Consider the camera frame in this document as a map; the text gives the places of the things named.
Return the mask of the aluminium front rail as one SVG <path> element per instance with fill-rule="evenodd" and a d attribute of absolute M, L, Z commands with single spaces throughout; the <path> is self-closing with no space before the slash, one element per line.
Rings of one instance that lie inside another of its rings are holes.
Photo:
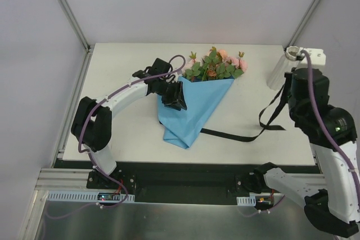
<path fill-rule="evenodd" d="M 42 169 L 39 173 L 35 190 L 80 190 L 86 189 L 90 169 Z M 322 174 L 289 174 L 291 177 L 311 187 L 326 188 Z"/>

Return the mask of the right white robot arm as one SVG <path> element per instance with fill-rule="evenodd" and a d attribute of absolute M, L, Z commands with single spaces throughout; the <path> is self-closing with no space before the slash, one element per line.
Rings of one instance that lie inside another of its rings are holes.
<path fill-rule="evenodd" d="M 312 188 L 268 162 L 249 175 L 247 189 L 274 189 L 299 205 L 316 229 L 349 238 L 359 232 L 357 132 L 348 111 L 329 105 L 329 84 L 318 69 L 296 69 L 285 73 L 281 97 L 308 137 L 326 188 Z"/>

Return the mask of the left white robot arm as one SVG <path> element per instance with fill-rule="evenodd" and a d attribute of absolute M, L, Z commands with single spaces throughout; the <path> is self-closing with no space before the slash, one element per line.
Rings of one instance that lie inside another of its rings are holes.
<path fill-rule="evenodd" d="M 79 101 L 70 131 L 78 141 L 78 152 L 87 153 L 95 169 L 101 172 L 99 181 L 105 188 L 115 188 L 119 182 L 110 144 L 114 117 L 153 93 L 160 96 L 165 107 L 186 110 L 183 83 L 176 80 L 185 64 L 182 55 L 168 62 L 156 58 L 151 66 L 134 72 L 126 85 L 112 93 L 98 99 L 85 96 Z"/>

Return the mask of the pink artificial flower bunch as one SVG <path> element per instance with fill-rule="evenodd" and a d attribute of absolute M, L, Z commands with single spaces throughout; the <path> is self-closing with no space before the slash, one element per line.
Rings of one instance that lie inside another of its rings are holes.
<path fill-rule="evenodd" d="M 191 82 L 237 79 L 248 69 L 248 64 L 243 59 L 244 54 L 240 51 L 238 56 L 234 57 L 225 50 L 218 50 L 215 47 L 203 57 L 191 52 L 189 60 L 182 69 L 182 76 Z"/>

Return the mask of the left aluminium frame post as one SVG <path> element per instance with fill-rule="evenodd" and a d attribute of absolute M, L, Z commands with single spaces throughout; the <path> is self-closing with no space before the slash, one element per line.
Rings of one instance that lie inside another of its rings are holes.
<path fill-rule="evenodd" d="M 91 44 L 87 41 L 86 36 L 84 35 L 82 28 L 80 27 L 77 18 L 75 17 L 68 0 L 57 0 L 65 17 L 68 20 L 71 28 L 73 29 L 78 41 L 81 43 L 82 47 L 86 52 L 90 52 L 92 47 Z"/>

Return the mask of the white ribbed vase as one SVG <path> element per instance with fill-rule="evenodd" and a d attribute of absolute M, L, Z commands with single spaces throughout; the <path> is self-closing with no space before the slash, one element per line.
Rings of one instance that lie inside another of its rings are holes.
<path fill-rule="evenodd" d="M 285 73 L 290 72 L 292 68 L 298 66 L 300 60 L 300 48 L 297 46 L 289 46 L 285 49 L 283 55 L 272 70 L 267 79 L 267 86 L 271 90 L 279 90 L 285 82 Z"/>

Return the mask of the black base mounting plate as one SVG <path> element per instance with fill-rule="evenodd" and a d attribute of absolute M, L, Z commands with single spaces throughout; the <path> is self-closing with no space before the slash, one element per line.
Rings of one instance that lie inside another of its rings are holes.
<path fill-rule="evenodd" d="M 253 192 L 257 164 L 118 162 L 113 177 L 136 202 L 235 205 Z"/>

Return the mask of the blue wrapping paper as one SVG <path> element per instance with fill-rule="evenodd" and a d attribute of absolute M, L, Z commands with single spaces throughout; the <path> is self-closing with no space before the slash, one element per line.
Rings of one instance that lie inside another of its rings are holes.
<path fill-rule="evenodd" d="M 186 110 L 165 107 L 161 97 L 157 98 L 157 115 L 164 126 L 163 140 L 183 149 L 192 146 L 207 120 L 219 105 L 233 79 L 191 82 L 180 76 L 183 83 Z"/>

